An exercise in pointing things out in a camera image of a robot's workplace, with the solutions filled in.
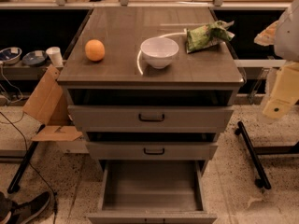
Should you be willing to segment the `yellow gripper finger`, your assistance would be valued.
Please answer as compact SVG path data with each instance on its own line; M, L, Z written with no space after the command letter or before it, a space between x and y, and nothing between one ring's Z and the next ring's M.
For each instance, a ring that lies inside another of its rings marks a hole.
M270 95L263 115L268 119L281 119L299 101L299 63L286 62L275 73Z

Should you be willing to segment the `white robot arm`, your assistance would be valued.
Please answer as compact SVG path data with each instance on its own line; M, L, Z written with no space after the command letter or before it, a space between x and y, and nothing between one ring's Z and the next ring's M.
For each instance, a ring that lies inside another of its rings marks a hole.
M254 38L261 46L274 46L275 54L285 60L276 71L262 114L281 119L299 100L299 0L293 0L280 18Z

